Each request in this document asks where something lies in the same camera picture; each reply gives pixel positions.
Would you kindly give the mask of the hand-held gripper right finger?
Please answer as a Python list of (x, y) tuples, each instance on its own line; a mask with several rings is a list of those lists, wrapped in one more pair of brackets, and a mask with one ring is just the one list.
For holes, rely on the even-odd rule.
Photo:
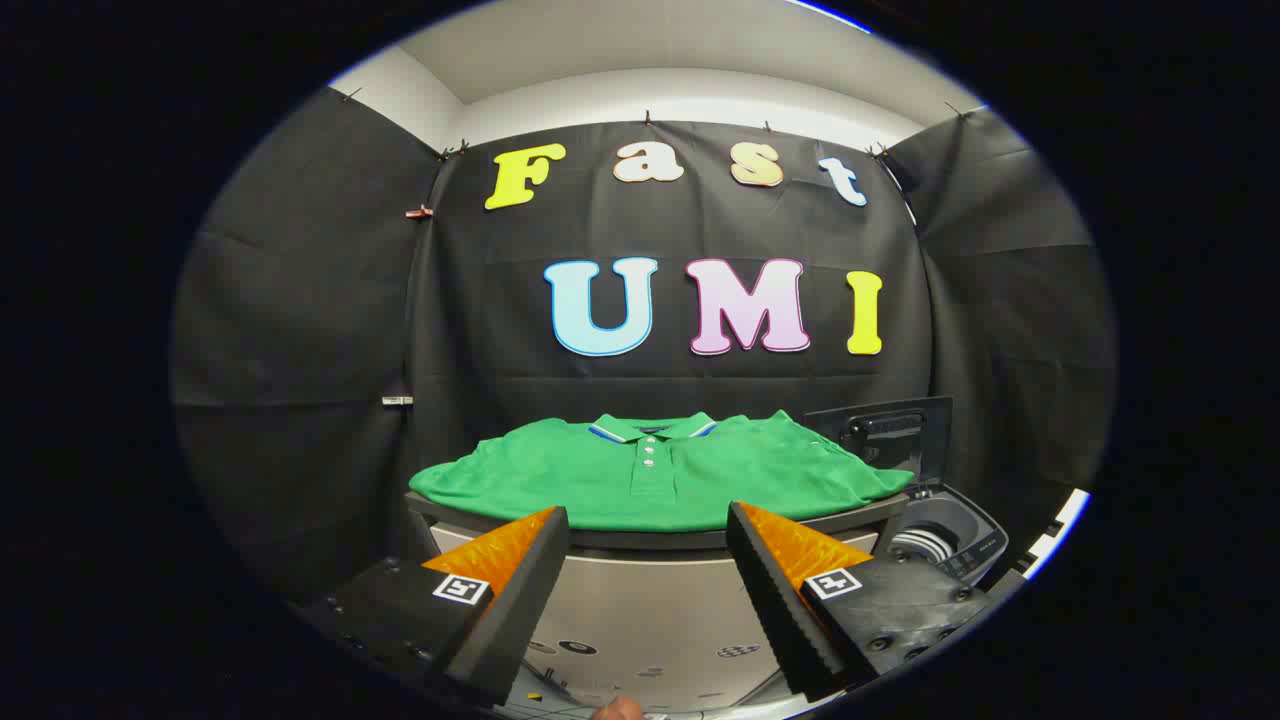
[(918, 665), (993, 606), (932, 564), (872, 556), (751, 503), (730, 503), (724, 533), (788, 688), (809, 701)]

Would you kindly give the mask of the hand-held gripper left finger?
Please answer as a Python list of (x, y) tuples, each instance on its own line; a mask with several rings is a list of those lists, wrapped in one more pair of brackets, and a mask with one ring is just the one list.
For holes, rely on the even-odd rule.
[(494, 707), (509, 696), (568, 547), (568, 514), (550, 506), (426, 562), (384, 559), (298, 611), (412, 691)]

